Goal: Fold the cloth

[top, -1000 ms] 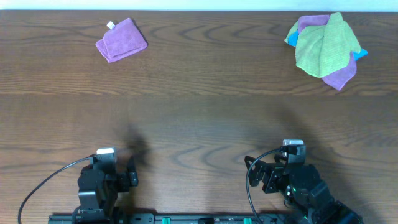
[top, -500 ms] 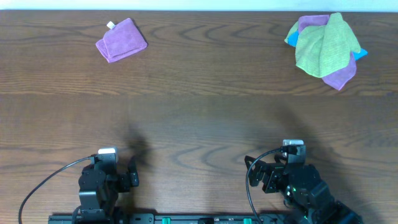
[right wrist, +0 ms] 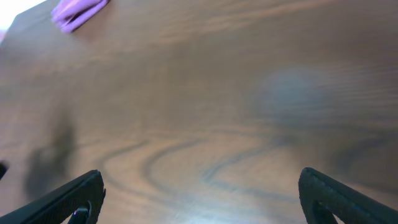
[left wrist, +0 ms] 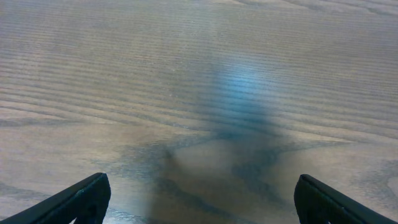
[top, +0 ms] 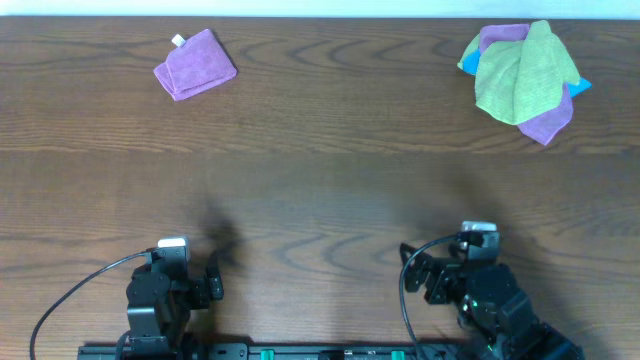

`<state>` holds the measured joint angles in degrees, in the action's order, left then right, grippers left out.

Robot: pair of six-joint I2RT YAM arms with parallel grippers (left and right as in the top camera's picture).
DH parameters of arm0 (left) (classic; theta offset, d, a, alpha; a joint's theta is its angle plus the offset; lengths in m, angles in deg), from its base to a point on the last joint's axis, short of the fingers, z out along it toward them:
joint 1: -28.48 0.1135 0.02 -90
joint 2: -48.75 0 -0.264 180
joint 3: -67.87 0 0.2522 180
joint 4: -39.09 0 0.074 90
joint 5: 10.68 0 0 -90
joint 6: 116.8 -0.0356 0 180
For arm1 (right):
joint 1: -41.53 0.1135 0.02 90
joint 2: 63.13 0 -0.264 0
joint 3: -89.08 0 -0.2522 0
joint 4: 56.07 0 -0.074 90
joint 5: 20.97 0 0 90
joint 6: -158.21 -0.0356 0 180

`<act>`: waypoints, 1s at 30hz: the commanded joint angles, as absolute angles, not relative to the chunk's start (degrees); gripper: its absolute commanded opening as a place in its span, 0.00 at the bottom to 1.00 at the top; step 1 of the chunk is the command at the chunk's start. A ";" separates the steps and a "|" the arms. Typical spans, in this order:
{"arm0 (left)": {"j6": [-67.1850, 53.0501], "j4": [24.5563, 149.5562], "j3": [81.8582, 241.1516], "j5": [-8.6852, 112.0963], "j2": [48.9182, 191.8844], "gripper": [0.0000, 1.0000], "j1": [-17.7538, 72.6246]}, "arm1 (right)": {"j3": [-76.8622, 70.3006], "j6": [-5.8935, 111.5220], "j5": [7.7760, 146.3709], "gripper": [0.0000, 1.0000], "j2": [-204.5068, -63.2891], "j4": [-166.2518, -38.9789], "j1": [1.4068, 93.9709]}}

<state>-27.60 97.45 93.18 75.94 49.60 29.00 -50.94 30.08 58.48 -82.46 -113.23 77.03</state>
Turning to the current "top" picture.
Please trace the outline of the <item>purple microfiber cloth with tag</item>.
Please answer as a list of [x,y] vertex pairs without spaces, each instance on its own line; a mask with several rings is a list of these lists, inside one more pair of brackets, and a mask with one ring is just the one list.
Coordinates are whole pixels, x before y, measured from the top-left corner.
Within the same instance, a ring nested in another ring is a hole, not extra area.
[[153,73],[173,98],[182,101],[233,79],[238,71],[210,29],[178,41]]

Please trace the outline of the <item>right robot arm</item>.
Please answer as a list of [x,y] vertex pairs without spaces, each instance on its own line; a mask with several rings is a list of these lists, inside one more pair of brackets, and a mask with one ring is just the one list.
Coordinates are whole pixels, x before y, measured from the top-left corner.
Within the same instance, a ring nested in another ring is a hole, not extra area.
[[419,248],[400,245],[399,297],[411,340],[418,342],[403,298],[424,287],[428,304],[455,305],[459,326],[479,335],[480,343],[462,352],[464,357],[582,359],[580,346],[535,314],[510,268],[497,261],[500,245],[495,224],[469,221]]

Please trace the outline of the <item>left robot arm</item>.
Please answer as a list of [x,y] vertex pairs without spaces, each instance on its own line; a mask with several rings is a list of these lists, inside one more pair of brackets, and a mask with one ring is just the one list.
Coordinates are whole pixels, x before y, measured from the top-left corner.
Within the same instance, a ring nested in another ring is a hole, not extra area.
[[189,275],[186,245],[156,247],[145,254],[126,289],[130,350],[121,359],[183,359],[193,310],[207,309],[224,297],[217,253],[208,257],[204,273]]

